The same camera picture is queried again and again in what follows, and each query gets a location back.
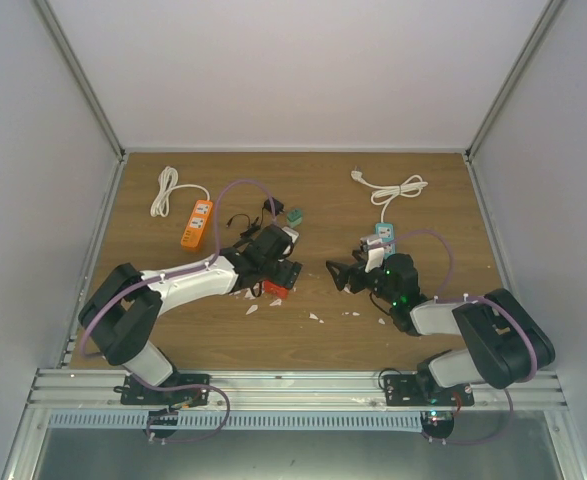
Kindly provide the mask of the red cube socket adapter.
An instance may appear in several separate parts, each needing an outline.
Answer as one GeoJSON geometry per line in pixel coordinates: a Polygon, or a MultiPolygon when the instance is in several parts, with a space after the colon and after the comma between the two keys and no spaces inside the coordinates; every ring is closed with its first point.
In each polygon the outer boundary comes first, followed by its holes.
{"type": "Polygon", "coordinates": [[[262,286],[263,291],[269,295],[273,295],[281,300],[286,300],[288,298],[289,290],[284,286],[277,285],[268,280],[264,280],[262,286]]]}

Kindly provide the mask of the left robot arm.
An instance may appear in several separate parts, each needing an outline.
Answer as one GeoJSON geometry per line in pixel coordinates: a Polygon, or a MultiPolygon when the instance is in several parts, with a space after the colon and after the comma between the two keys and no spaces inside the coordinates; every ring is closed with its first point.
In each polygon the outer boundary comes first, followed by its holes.
{"type": "Polygon", "coordinates": [[[289,259],[298,239],[297,231],[272,224],[243,248],[224,248],[200,262],[160,271],[122,264],[80,311],[80,348],[91,339],[98,354],[134,375],[154,402],[169,403],[182,382],[173,363],[150,341],[157,319],[176,307],[265,282],[292,289],[302,268],[289,259]]]}

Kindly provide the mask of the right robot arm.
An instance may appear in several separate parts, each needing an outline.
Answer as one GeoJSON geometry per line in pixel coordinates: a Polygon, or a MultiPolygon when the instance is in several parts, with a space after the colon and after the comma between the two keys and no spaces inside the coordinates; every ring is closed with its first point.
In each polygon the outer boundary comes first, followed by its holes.
{"type": "Polygon", "coordinates": [[[366,290],[371,300],[386,302],[384,313],[400,332],[464,341],[463,349],[436,354],[417,367],[416,393],[426,404],[441,403],[463,384],[484,382],[502,390],[528,382],[556,359],[550,338],[507,289],[459,300],[429,299],[407,254],[393,254],[376,266],[362,256],[352,265],[328,261],[326,268],[338,290],[366,290]]]}

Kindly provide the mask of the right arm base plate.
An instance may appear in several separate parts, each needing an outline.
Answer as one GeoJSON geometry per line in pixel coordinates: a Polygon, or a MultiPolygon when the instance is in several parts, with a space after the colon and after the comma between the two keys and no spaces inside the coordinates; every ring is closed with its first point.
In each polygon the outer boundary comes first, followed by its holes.
{"type": "Polygon", "coordinates": [[[469,384],[453,387],[422,387],[416,373],[384,369],[377,377],[387,406],[391,407],[465,407],[473,406],[475,399],[469,384]]]}

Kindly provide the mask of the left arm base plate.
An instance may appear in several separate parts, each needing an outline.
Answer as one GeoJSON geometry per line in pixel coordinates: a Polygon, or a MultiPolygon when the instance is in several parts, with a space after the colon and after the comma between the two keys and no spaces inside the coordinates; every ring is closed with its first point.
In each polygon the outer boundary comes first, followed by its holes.
{"type": "Polygon", "coordinates": [[[157,405],[179,408],[196,407],[208,403],[208,385],[211,376],[202,373],[176,373],[158,387],[149,388],[133,376],[113,388],[123,405],[157,405]]]}

